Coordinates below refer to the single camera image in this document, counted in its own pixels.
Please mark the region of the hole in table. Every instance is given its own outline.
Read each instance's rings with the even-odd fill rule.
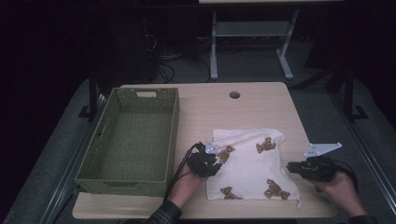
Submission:
[[[239,97],[241,97],[241,94],[237,91],[232,91],[230,92],[230,97],[233,99],[238,99]]]

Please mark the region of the green basket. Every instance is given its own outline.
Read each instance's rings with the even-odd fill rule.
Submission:
[[[76,182],[89,193],[162,197],[173,175],[177,89],[115,88]]]

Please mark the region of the white stand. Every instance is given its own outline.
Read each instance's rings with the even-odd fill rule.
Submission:
[[[286,51],[294,30],[299,10],[294,10],[290,21],[217,21],[216,11],[213,12],[212,21],[212,50],[210,52],[210,77],[218,79],[218,60],[216,56],[217,36],[284,36],[285,43],[282,49],[276,50],[277,58],[282,66],[286,79],[293,79]]]

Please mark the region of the table top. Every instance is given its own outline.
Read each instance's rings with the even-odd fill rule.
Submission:
[[[175,166],[195,143],[212,137],[214,129],[274,128],[286,141],[281,144],[285,170],[289,161],[304,161],[309,141],[285,84],[279,82],[152,84],[134,88],[178,88],[180,114]],[[238,99],[230,97],[237,91]],[[209,201],[202,185],[183,207],[182,218],[298,218],[333,217],[335,208],[299,175],[289,174],[302,195],[296,201]],[[159,197],[80,193],[73,216],[81,219],[146,218],[162,203]]]

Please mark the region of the metal frame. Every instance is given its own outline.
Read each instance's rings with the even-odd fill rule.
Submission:
[[[293,79],[293,74],[285,55],[298,13],[298,9],[294,10],[290,21],[217,21],[217,13],[214,11],[212,20],[212,50],[210,51],[210,78],[213,80],[219,78],[218,59],[216,55],[217,36],[284,36],[285,42],[281,49],[276,50],[276,56],[279,59],[286,79]]]
[[[97,108],[97,113],[95,114],[102,114],[106,104],[105,96],[101,94],[99,96],[99,99],[95,101],[94,104],[94,107]],[[67,203],[67,196],[73,194],[73,191],[75,190],[76,183],[74,182],[74,179],[78,172],[79,165],[81,164],[82,159],[85,155],[87,146],[91,141],[91,137],[96,128],[96,125],[99,122],[100,116],[95,116],[94,114],[92,114],[92,117],[88,118],[90,119],[89,126],[87,127],[84,135],[81,138],[81,141],[79,142],[75,152],[73,153],[73,156],[71,157],[70,162],[68,163],[58,186],[52,192],[49,204],[39,223],[53,223],[59,212],[62,210],[63,204]]]
[[[396,189],[391,185],[390,181],[387,178],[387,175],[382,170],[378,161],[372,153],[372,150],[364,140],[361,132],[356,127],[356,125],[350,120],[347,114],[345,114],[344,105],[342,99],[331,94],[331,99],[339,113],[342,115],[343,122],[348,127],[352,136],[355,138],[356,143],[361,150],[364,161],[373,176],[373,179],[379,186],[381,192],[383,193],[385,200],[388,202],[390,209],[393,211],[393,214],[396,215]]]

